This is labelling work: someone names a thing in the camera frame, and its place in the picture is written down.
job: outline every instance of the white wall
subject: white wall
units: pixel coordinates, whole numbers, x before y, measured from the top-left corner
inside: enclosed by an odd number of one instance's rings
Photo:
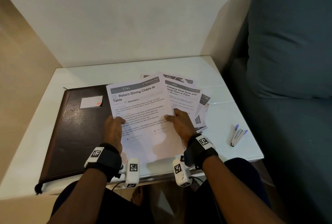
[[[250,0],[12,0],[63,67],[212,54],[225,63]]]

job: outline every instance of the hand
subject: hand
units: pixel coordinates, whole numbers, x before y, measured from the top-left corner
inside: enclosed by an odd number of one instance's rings
[[[119,116],[114,119],[113,116],[109,116],[105,122],[104,143],[113,145],[119,154],[122,152],[122,124],[125,122],[126,120]]]
[[[174,112],[176,116],[165,115],[165,119],[173,123],[176,133],[182,138],[185,147],[188,147],[189,139],[197,132],[187,112],[180,109],[174,109]]]

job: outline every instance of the sofa cushion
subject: sofa cushion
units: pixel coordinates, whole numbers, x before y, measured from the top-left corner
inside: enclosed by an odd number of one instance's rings
[[[246,69],[236,59],[227,85],[288,212],[296,223],[332,223],[332,98],[259,98]]]
[[[332,0],[252,0],[247,80],[259,97],[332,96]]]

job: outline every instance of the dark skin arm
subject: dark skin arm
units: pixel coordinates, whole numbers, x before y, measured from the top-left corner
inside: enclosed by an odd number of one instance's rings
[[[122,124],[126,121],[121,117],[110,116],[105,122],[104,142],[113,145],[121,154]],[[48,224],[92,224],[97,221],[102,203],[106,176],[103,172],[90,168],[82,175],[68,199],[50,218]]]
[[[179,109],[174,109],[174,112],[176,116],[166,115],[165,119],[173,123],[175,131],[187,147],[190,137],[196,134],[196,131],[186,112]],[[205,159],[203,170],[228,224],[284,223],[230,172],[218,156]]]

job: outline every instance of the stack of papers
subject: stack of papers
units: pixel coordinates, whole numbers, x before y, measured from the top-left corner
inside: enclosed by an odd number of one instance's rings
[[[138,158],[141,164],[183,154],[184,145],[173,124],[164,119],[175,108],[188,113],[197,132],[206,129],[210,97],[191,78],[156,73],[141,80],[107,85],[113,117],[126,120],[122,126],[122,162]]]

